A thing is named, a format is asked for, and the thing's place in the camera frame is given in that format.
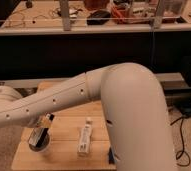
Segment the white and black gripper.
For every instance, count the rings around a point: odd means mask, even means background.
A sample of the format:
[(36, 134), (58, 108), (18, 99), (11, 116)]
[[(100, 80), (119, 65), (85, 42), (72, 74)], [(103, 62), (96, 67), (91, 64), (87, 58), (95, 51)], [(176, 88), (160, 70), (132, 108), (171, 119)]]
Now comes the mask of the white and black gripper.
[(48, 130), (53, 122), (53, 119), (54, 119), (54, 115), (52, 113), (48, 113), (45, 116), (41, 117), (40, 120), (37, 122), (36, 127), (32, 130), (32, 132), (36, 132), (36, 133), (47, 132), (48, 133)]

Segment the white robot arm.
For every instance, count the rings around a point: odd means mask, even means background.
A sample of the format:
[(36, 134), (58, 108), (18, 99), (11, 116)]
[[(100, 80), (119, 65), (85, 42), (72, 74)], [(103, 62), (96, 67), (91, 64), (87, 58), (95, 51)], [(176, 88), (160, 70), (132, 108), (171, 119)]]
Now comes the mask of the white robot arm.
[(84, 72), (27, 97), (0, 86), (0, 127), (33, 127), (43, 114), (97, 100), (117, 171), (178, 171), (163, 89), (137, 63)]

